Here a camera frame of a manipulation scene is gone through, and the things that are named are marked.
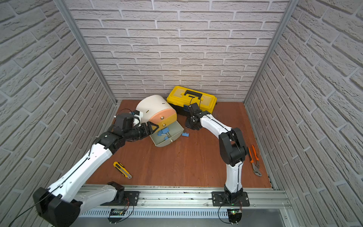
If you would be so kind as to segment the orange top drawer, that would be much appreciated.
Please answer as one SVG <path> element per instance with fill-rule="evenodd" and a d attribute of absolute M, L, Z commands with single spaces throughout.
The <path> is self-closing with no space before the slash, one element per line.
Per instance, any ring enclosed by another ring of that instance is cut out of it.
<path fill-rule="evenodd" d="M 173 108 L 168 108 L 168 109 L 164 109 L 162 111 L 159 111 L 158 113 L 154 114 L 149 121 L 152 123 L 159 123 L 160 121 L 163 120 L 172 120 L 175 121 L 177 120 L 177 113 Z"/>

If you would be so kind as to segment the round white drawer cabinet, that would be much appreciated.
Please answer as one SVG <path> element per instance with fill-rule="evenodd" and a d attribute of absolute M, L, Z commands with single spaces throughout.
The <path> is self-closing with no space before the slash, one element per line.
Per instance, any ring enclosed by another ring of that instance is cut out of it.
<path fill-rule="evenodd" d="M 160 95 L 149 96 L 139 102 L 136 110 L 142 113 L 141 123 L 146 123 L 159 111 L 172 108 Z"/>

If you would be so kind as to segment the yellow drawer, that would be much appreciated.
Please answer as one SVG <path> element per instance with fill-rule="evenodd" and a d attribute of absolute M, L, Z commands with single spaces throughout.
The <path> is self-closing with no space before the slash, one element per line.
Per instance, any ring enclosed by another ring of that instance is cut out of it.
<path fill-rule="evenodd" d="M 157 131 L 156 132 L 159 132 L 159 131 L 161 131 L 161 130 L 163 130 L 163 129 L 165 129 L 165 128 L 167 128 L 167 127 L 169 127 L 169 126 L 171 126 L 173 123 L 175 123 L 176 122 L 176 120 L 175 121 L 172 121 L 172 120 L 163 120 L 163 121 L 160 121 L 159 123 L 157 123 L 157 125 L 159 126 L 159 128 L 157 129 Z"/>

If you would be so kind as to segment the grey bottom drawer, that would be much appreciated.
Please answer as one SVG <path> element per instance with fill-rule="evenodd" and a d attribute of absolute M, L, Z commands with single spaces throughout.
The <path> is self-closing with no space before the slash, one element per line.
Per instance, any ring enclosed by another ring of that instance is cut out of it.
<path fill-rule="evenodd" d="M 175 121 L 168 127 L 152 134 L 151 140 L 156 147 L 165 147 L 176 141 L 184 133 L 184 128 Z"/>

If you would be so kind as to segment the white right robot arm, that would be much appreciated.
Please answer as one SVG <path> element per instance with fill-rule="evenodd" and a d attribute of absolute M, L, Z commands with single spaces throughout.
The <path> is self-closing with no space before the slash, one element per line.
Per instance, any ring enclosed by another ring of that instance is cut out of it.
<path fill-rule="evenodd" d="M 192 130 L 205 128 L 219 141 L 219 151 L 226 164 L 224 200 L 235 203 L 243 195 L 242 169 L 247 155 L 247 146 L 239 128 L 231 128 L 208 112 L 200 112 L 187 118 L 185 126 Z"/>

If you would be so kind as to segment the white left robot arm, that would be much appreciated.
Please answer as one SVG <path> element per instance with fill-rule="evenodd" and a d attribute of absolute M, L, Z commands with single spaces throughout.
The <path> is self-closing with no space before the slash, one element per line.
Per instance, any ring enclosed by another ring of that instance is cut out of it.
<path fill-rule="evenodd" d="M 135 114 L 116 116 L 114 124 L 92 142 L 90 150 L 65 175 L 47 189 L 40 187 L 34 192 L 38 215 L 55 227 L 69 227 L 79 215 L 99 205 L 129 205 L 124 186 L 116 182 L 81 196 L 77 193 L 125 143 L 142 140 L 158 129 L 152 122 L 141 122 Z"/>

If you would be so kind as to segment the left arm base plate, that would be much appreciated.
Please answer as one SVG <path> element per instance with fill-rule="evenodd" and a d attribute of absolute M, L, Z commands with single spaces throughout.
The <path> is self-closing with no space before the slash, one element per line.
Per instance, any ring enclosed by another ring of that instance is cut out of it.
<path fill-rule="evenodd" d="M 131 206 L 137 206 L 139 194 L 139 191 L 123 191 L 117 193 L 113 201 L 103 203 L 101 206 L 126 206 L 128 202 L 131 203 Z"/>

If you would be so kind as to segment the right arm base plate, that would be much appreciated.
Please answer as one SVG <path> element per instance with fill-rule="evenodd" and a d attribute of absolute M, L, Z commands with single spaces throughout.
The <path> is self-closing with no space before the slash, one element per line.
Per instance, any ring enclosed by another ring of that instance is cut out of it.
<path fill-rule="evenodd" d="M 250 201 L 247 192 L 238 192 L 228 194 L 228 192 L 215 191 L 211 193 L 212 203 L 214 207 L 233 206 L 233 207 L 249 207 Z"/>

